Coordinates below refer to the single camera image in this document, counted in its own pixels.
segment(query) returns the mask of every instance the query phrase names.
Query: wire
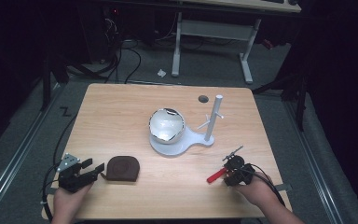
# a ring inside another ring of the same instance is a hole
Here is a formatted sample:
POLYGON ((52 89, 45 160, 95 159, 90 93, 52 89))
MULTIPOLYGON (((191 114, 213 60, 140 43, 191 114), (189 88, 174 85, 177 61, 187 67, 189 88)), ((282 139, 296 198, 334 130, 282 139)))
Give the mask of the wire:
MULTIPOLYGON (((95 75, 100 75, 102 73, 105 73, 107 71, 109 71, 110 69, 114 68, 114 66, 116 65, 116 58, 113 57, 110 64, 108 64, 105 68, 102 68, 101 70, 98 70, 98 71, 95 71, 95 72, 92 72, 93 74, 95 75)), ((66 71, 72 75, 75 75, 75 76, 84 76, 85 73, 84 72, 77 72, 77 71, 74 71, 72 70, 70 67, 66 67, 66 71)))
POLYGON ((170 35, 170 34, 173 31, 173 27, 175 27, 177 17, 178 17, 178 13, 176 12, 175 17, 173 18, 173 22, 172 22, 170 31, 165 36, 163 36, 162 38, 156 39, 155 41, 159 41, 159 40, 163 40, 163 39, 167 39, 167 38, 171 38, 171 37, 175 36, 175 35, 170 35))
MULTIPOLYGON (((192 38, 189 38, 189 39, 200 39, 198 36, 197 36, 197 37, 191 36, 191 37, 192 37, 192 38)), ((201 47, 203 46, 203 44, 204 44, 204 38, 202 37, 202 38, 200 39, 200 44, 199 44, 198 46, 196 46, 195 48, 187 48, 187 47, 185 47, 183 44, 181 44, 181 47, 182 47, 183 49, 195 50, 195 49, 201 48, 201 47)))
POLYGON ((128 50, 130 50, 130 51, 134 52, 136 55, 138 55, 139 62, 138 62, 138 65, 135 67, 135 69, 129 75, 127 75, 127 78, 124 81, 124 84, 127 84, 127 82, 130 79, 130 77, 135 73, 136 70, 138 70, 139 66, 141 65, 141 55, 138 52, 136 52, 135 50, 133 50, 133 49, 128 49, 128 50))
POLYGON ((69 126, 71 125, 72 122, 74 122, 75 118, 77 117, 77 113, 74 115, 73 118, 71 118, 71 120, 69 121, 69 123, 66 125, 65 129, 63 129, 61 135, 60 135, 60 139, 57 142, 56 147, 54 148, 54 154, 53 154, 53 164, 56 164, 56 157, 57 157, 57 151, 58 151, 58 147, 60 146, 60 143, 63 139, 63 135, 66 133, 66 130, 69 128, 69 126))
POLYGON ((265 175, 265 176, 267 177, 269 183, 271 183, 271 185, 273 185, 272 181, 269 179, 269 176, 266 174, 266 172, 264 172, 264 170, 262 170, 262 169, 261 169, 259 166, 257 166, 257 165, 254 165, 254 164, 250 164, 250 165, 251 165, 251 166, 254 166, 254 167, 257 168, 257 169, 259 169, 259 170, 263 173, 263 175, 265 175))
POLYGON ((137 39, 128 39, 128 40, 124 40, 123 41, 123 44, 124 42, 135 42, 135 45, 134 46, 131 46, 129 48, 123 48, 123 49, 135 49, 136 47, 138 47, 139 45, 139 41, 137 39))
POLYGON ((285 203, 284 203, 284 201, 283 201, 283 198, 282 198, 281 194, 277 191, 277 189, 276 189, 275 186, 272 184, 272 182, 269 180, 269 178, 266 179, 265 177, 263 177, 263 176, 261 176, 261 175, 258 175, 258 174, 255 173, 255 172, 248 171, 248 170, 246 170, 246 169, 240 169, 240 170, 241 170, 241 171, 244 171, 244 172, 246 172, 246 173, 248 173, 248 174, 255 175, 255 176, 257 176, 258 178, 260 178, 261 180, 263 180, 263 181, 271 188, 272 192, 275 193, 275 195, 277 196, 279 202, 280 202, 283 206, 286 206, 285 203))
POLYGON ((116 58, 116 64, 115 64, 115 67, 112 68, 112 71, 109 73, 109 75, 106 77, 104 83, 107 83, 109 81, 109 78, 112 76, 113 72, 117 72, 117 67, 118 67, 118 64, 120 63, 120 60, 117 58, 117 55, 115 55, 115 58, 116 58))
POLYGON ((233 41, 238 42, 238 40, 230 39, 230 40, 228 40, 228 41, 225 42, 225 43, 219 43, 219 42, 216 42, 216 41, 208 40, 208 38, 205 38, 204 41, 207 42, 207 43, 214 44, 214 45, 219 45, 219 46, 229 45, 229 44, 231 44, 233 41))
POLYGON ((165 39, 160 39, 159 41, 156 41, 155 43, 157 45, 159 45, 159 46, 162 46, 162 47, 170 47, 170 46, 173 46, 173 45, 176 44, 175 41, 172 41, 170 44, 161 44, 160 42, 162 42, 164 40, 168 40, 168 39, 173 38, 173 37, 175 37, 175 35, 169 36, 169 37, 167 37, 165 39))
POLYGON ((44 188, 46 188, 48 185, 50 185, 50 184, 52 184, 52 183, 54 183, 54 182, 57 182, 57 181, 58 181, 58 179, 57 179, 57 180, 51 180, 51 181, 49 181, 49 182, 44 186, 44 188))
POLYGON ((118 84, 118 65, 119 65, 120 62, 121 62, 122 46, 123 46, 123 45, 121 44, 121 45, 120 45, 120 48, 119 48, 119 55, 118 55, 117 66, 116 66, 116 75, 115 75, 115 83, 116 83, 116 84, 118 84))
POLYGON ((52 165, 50 168, 48 168, 48 171, 45 174, 45 178, 43 180, 43 186, 42 186, 42 204, 45 208, 46 216, 48 216, 48 220, 51 222, 53 219, 53 215, 51 214, 50 207, 48 206, 48 195, 46 194, 46 186, 48 181, 48 175, 51 173, 52 170, 55 170, 60 165, 59 162, 52 165))

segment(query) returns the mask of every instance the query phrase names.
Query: white desk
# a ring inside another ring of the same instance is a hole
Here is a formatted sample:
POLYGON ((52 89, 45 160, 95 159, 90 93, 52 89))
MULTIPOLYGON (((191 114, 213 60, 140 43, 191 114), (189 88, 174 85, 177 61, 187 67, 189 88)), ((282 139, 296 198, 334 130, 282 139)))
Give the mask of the white desk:
MULTIPOLYGON (((285 0, 283 4, 261 0, 184 0, 182 2, 212 4, 225 7, 245 7, 257 10, 272 10, 287 13, 298 13, 301 11, 301 8, 298 5, 291 6, 287 3, 287 0, 285 0)), ((227 23, 182 20, 182 13, 179 12, 176 29, 176 45, 172 62, 172 76, 179 76, 181 35, 199 35, 247 41, 244 52, 240 54, 240 62, 246 83, 252 84, 253 79, 247 60, 251 52, 252 45, 255 42, 255 36, 257 35, 260 22, 261 20, 258 19, 255 20, 255 24, 253 26, 241 26, 227 23)))

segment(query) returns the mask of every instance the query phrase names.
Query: table leg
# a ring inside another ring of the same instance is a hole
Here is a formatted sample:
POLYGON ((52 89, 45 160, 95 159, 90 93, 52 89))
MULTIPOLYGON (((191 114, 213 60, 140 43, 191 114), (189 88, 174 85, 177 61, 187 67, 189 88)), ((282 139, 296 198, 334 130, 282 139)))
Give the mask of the table leg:
POLYGON ((179 77, 181 33, 182 33, 182 12, 178 12, 178 22, 176 27, 176 45, 175 45, 175 52, 173 53, 173 63, 172 63, 173 77, 179 77))
POLYGON ((260 22, 261 22, 260 19, 255 21, 255 26, 253 27, 251 36, 248 40, 248 45, 246 47, 246 51, 244 53, 240 54, 243 75, 245 77, 245 82, 248 84, 253 83, 252 74, 251 74, 251 71, 249 70, 248 57, 251 52, 252 45, 255 42, 255 36, 257 35, 257 31, 258 31, 258 27, 260 26, 260 22))

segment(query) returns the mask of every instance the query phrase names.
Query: black cable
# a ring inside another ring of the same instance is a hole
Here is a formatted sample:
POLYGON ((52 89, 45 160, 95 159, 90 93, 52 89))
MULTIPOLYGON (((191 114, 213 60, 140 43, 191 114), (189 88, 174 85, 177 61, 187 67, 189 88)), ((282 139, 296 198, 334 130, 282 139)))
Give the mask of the black cable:
POLYGON ((133 49, 128 49, 128 50, 130 50, 130 51, 132 51, 132 52, 134 52, 134 53, 136 53, 138 55, 139 62, 138 62, 138 65, 136 66, 136 68, 129 75, 127 75, 127 78, 124 81, 124 84, 127 84, 128 80, 130 79, 132 74, 134 74, 136 72, 136 70, 138 70, 139 66, 141 65, 141 55, 138 52, 136 52, 135 50, 133 50, 133 49))
POLYGON ((112 71, 109 73, 109 75, 106 77, 104 83, 107 83, 110 79, 110 77, 112 76, 112 74, 117 71, 117 67, 118 67, 118 64, 120 63, 119 59, 117 58, 117 56, 115 55, 115 61, 116 61, 116 64, 115 66, 112 68, 112 71))
POLYGON ((195 48, 187 48, 187 47, 185 47, 183 44, 184 44, 184 43, 182 43, 182 44, 180 45, 182 49, 196 50, 196 49, 199 49, 199 48, 201 48, 201 47, 203 46, 203 44, 204 44, 204 38, 203 38, 203 37, 200 38, 200 44, 199 44, 198 46, 196 46, 195 48))
POLYGON ((170 44, 161 44, 161 43, 159 43, 159 42, 169 40, 170 38, 173 38, 173 37, 176 37, 176 35, 171 35, 171 36, 166 37, 165 39, 156 40, 155 43, 156 43, 157 45, 159 45, 159 46, 162 46, 162 47, 170 47, 170 46, 175 45, 176 42, 175 42, 175 41, 172 41, 170 44))
POLYGON ((54 183, 54 182, 57 182, 58 180, 51 180, 51 181, 49 181, 45 186, 44 186, 44 188, 46 188, 48 185, 50 185, 50 184, 52 184, 52 183, 54 183))
POLYGON ((209 43, 209 44, 214 44, 214 45, 218 45, 218 46, 225 46, 225 45, 231 44, 231 42, 233 42, 233 41, 238 41, 238 40, 230 39, 230 40, 226 40, 227 42, 225 42, 225 43, 218 43, 216 41, 208 40, 208 38, 204 38, 204 41, 206 43, 209 43))
POLYGON ((156 43, 157 43, 157 41, 159 41, 159 40, 164 40, 164 39, 167 39, 167 38, 171 38, 171 37, 173 37, 173 36, 176 36, 176 35, 170 35, 170 34, 172 33, 173 28, 175 27, 175 24, 177 23, 177 22, 176 22, 177 18, 178 18, 178 13, 176 12, 176 13, 175 13, 175 17, 173 18, 173 22, 172 22, 172 26, 171 26, 170 31, 168 31, 168 33, 167 33, 165 36, 163 36, 162 38, 156 39, 156 40, 155 40, 156 43))
POLYGON ((137 39, 133 39, 133 40, 125 40, 122 45, 125 43, 125 42, 135 42, 135 44, 131 47, 127 47, 127 48, 123 48, 123 49, 135 49, 136 47, 138 47, 139 45, 139 41, 137 39))
MULTIPOLYGON (((120 51, 119 51, 119 55, 118 55, 118 63, 121 62, 121 55, 122 54, 122 45, 120 45, 120 51)), ((118 84, 118 65, 117 65, 117 68, 116 68, 116 77, 115 77, 115 83, 118 84)))
POLYGON ((281 196, 281 194, 278 192, 278 190, 275 188, 275 186, 272 184, 272 182, 269 180, 269 179, 266 179, 265 177, 261 176, 261 175, 258 175, 257 173, 255 172, 252 172, 252 171, 248 171, 246 169, 240 169, 241 171, 244 171, 250 175, 255 175, 257 176, 258 178, 260 178, 261 180, 263 180, 272 190, 272 192, 275 193, 275 195, 277 196, 279 202, 283 205, 283 206, 286 206, 286 204, 284 203, 283 201, 283 198, 281 196))
POLYGON ((63 135, 66 133, 66 130, 69 128, 69 126, 71 125, 71 123, 75 120, 75 118, 77 117, 77 113, 74 115, 74 117, 69 121, 69 123, 66 125, 65 129, 62 131, 60 139, 57 142, 57 145, 54 149, 54 154, 53 154, 53 164, 56 164, 56 156, 57 156, 57 150, 58 147, 60 146, 60 142, 63 139, 63 135))
POLYGON ((42 202, 41 203, 43 204, 43 207, 45 208, 46 216, 48 217, 48 220, 50 222, 53 219, 53 215, 51 214, 50 207, 48 206, 48 195, 46 194, 46 186, 48 185, 47 184, 48 175, 51 173, 52 170, 55 170, 59 165, 60 165, 60 163, 57 162, 48 169, 48 171, 45 174, 45 178, 43 180, 43 186, 42 186, 42 202))
POLYGON ((84 74, 84 75, 86 75, 88 77, 92 77, 92 78, 96 78, 96 79, 103 79, 104 78, 104 77, 100 76, 99 74, 96 74, 93 71, 89 70, 87 67, 83 66, 83 64, 74 62, 71 59, 68 59, 68 58, 64 57, 63 55, 58 55, 58 58, 66 66, 71 65, 75 69, 77 69, 78 71, 82 72, 82 74, 84 74))
POLYGON ((250 163, 250 165, 251 165, 251 166, 254 166, 254 167, 257 168, 257 169, 259 169, 259 170, 263 173, 263 175, 265 175, 265 176, 268 178, 269 183, 271 183, 271 185, 273 185, 272 181, 269 179, 269 176, 266 174, 266 172, 264 172, 264 170, 262 170, 262 169, 261 169, 259 166, 257 166, 257 165, 254 165, 254 164, 251 164, 251 163, 250 163))
MULTIPOLYGON (((105 72, 109 71, 110 69, 114 68, 115 65, 116 65, 116 58, 113 57, 110 64, 108 64, 105 68, 102 68, 101 70, 95 71, 93 73, 96 75, 100 75, 100 74, 105 73, 105 72)), ((84 76, 85 75, 83 72, 74 71, 69 67, 66 67, 66 71, 72 75, 75 75, 75 76, 84 76)))

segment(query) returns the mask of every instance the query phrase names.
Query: white stand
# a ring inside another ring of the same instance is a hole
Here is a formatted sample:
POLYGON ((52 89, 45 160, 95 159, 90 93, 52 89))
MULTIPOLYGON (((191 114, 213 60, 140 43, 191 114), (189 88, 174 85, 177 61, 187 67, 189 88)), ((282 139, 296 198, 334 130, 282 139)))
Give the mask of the white stand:
POLYGON ((150 134, 149 139, 152 148, 164 156, 178 156, 185 153, 190 147, 195 145, 210 147, 214 143, 212 130, 216 121, 216 116, 223 118, 223 116, 218 113, 222 99, 222 95, 216 96, 211 113, 211 119, 208 119, 204 124, 199 126, 199 128, 201 128, 208 124, 207 133, 195 133, 190 128, 185 126, 185 132, 182 137, 177 142, 172 144, 161 144, 153 138, 152 134, 150 134))

